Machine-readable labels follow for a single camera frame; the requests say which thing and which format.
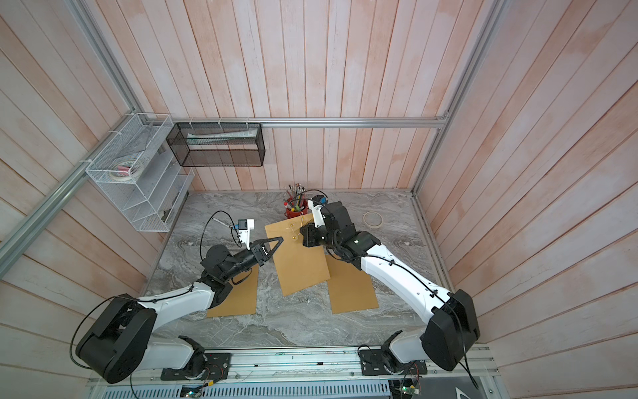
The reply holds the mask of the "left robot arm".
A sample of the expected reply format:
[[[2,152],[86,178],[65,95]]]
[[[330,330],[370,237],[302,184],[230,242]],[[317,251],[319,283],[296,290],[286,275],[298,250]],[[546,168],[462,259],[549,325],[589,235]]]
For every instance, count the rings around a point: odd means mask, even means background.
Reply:
[[[201,260],[201,277],[182,289],[144,298],[120,294],[106,299],[98,304],[102,312],[84,336],[72,337],[71,361],[110,384],[147,369],[201,379],[209,367],[204,347],[184,335],[163,339],[154,338],[154,332],[222,304],[234,288],[234,279],[267,263],[283,242],[283,237],[258,239],[235,254],[217,244]]]

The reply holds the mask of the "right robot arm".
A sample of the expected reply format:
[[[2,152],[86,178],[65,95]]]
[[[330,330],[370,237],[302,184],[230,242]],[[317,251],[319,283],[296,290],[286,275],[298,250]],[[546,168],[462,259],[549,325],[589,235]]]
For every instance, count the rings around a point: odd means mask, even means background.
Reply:
[[[313,220],[300,229],[303,245],[322,246],[334,259],[385,284],[425,323],[424,329],[400,330],[378,350],[360,360],[388,374],[403,374],[430,360],[451,372],[467,369],[467,353],[480,337],[474,301],[462,289],[451,292],[418,274],[368,231],[358,230],[341,202],[308,203]]]

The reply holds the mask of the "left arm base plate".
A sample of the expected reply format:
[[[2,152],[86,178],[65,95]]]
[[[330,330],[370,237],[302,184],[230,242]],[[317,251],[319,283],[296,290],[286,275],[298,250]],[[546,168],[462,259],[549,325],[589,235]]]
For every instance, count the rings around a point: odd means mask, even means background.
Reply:
[[[229,375],[230,352],[206,352],[195,354],[184,368],[165,368],[161,372],[161,381],[213,381],[225,380]]]

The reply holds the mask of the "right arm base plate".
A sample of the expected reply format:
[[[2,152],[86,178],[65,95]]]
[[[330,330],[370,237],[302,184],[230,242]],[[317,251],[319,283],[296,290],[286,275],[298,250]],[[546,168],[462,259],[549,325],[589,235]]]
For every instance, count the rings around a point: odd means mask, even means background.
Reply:
[[[401,363],[389,351],[381,348],[373,349],[364,345],[357,349],[357,355],[364,376],[408,375],[419,377],[428,373],[425,361]]]

